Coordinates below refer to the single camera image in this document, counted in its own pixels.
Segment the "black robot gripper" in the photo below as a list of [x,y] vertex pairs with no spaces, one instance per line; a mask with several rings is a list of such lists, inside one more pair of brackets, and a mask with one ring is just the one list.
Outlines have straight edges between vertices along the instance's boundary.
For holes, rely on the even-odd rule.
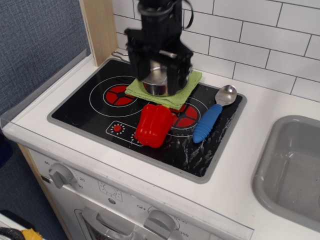
[[188,81],[193,52],[180,40],[182,30],[181,0],[140,0],[137,4],[141,15],[141,29],[127,28],[127,50],[136,78],[143,81],[151,73],[151,59],[164,57],[160,51],[176,54],[177,60],[170,60],[167,66],[167,94],[175,95]]

